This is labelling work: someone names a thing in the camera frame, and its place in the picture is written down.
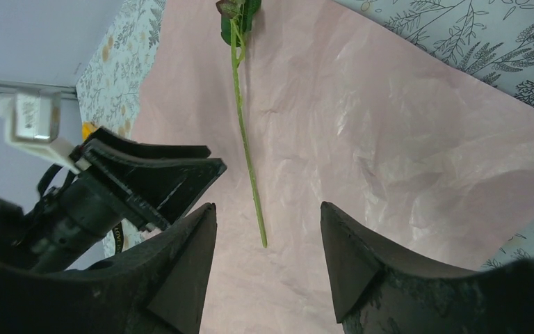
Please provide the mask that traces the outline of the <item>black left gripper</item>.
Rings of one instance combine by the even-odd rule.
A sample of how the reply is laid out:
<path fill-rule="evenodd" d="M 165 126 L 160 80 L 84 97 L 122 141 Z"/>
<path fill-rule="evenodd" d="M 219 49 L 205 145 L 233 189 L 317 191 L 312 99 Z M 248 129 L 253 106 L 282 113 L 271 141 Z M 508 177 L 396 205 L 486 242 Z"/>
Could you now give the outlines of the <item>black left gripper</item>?
<path fill-rule="evenodd" d="M 29 212 L 0 197 L 0 268 L 62 271 L 123 219 L 165 230 L 227 169 L 205 145 L 138 143 L 105 127 L 86 137 L 80 153 L 90 164 L 85 172 L 51 187 L 60 170 L 51 166 Z"/>

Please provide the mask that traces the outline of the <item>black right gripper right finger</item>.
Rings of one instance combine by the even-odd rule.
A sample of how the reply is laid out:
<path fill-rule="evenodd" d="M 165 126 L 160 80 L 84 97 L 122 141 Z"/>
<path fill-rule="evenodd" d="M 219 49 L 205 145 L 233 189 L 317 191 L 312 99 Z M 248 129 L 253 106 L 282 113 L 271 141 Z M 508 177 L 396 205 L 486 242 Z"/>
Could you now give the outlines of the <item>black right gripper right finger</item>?
<path fill-rule="evenodd" d="M 534 259 L 472 271 L 368 229 L 330 202 L 321 234 L 345 333 L 534 333 Z"/>

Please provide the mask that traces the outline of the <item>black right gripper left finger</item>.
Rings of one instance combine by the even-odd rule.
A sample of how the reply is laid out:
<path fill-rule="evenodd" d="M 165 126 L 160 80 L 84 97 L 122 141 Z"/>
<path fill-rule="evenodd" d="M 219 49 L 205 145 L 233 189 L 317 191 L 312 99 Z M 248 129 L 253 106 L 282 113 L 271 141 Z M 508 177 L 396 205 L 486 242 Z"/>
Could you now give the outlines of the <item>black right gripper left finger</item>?
<path fill-rule="evenodd" d="M 206 203 L 84 270 L 0 263 L 0 333 L 198 333 L 217 235 Z"/>

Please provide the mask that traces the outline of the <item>pink wrapping paper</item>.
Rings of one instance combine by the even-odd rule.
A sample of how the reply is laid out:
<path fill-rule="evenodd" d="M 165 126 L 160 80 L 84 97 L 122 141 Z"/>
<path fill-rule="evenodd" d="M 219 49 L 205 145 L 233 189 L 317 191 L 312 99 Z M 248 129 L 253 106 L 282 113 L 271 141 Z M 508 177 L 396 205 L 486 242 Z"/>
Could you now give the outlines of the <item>pink wrapping paper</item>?
<path fill-rule="evenodd" d="M 340 333 L 320 206 L 477 269 L 534 219 L 534 109 L 333 1 L 264 1 L 240 70 L 261 244 L 213 1 L 169 1 L 131 129 L 205 145 L 217 238 L 202 333 Z"/>

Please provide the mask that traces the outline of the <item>black ribbon with gold letters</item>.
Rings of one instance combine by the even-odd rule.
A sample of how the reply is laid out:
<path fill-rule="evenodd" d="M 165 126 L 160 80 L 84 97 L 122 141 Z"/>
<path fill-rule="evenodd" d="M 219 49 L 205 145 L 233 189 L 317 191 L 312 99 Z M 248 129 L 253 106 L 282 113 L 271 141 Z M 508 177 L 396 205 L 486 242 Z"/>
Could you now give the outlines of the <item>black ribbon with gold letters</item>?
<path fill-rule="evenodd" d="M 124 247 L 124 233 L 122 223 L 118 223 L 112 230 L 115 254 L 121 253 Z"/>

